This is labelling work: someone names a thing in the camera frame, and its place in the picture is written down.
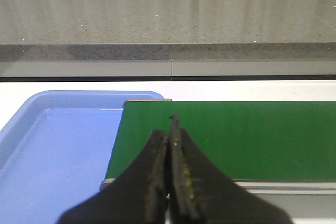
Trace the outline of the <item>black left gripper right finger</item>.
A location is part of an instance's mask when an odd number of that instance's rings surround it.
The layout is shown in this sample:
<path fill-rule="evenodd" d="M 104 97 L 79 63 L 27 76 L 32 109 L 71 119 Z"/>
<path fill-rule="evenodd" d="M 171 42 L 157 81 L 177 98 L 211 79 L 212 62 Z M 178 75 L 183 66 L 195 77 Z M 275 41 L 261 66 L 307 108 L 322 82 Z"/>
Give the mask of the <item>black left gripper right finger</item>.
<path fill-rule="evenodd" d="M 221 172 L 170 117 L 171 216 L 174 223 L 291 223 L 281 208 Z"/>

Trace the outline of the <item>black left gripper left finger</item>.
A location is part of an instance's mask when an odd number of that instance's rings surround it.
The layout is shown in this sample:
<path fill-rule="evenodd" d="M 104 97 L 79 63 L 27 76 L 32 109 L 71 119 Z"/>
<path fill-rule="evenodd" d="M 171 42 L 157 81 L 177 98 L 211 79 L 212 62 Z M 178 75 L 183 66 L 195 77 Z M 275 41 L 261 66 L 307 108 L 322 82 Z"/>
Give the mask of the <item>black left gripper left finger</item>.
<path fill-rule="evenodd" d="M 152 131 L 134 161 L 99 193 L 64 212 L 58 223 L 165 223 L 167 134 Z"/>

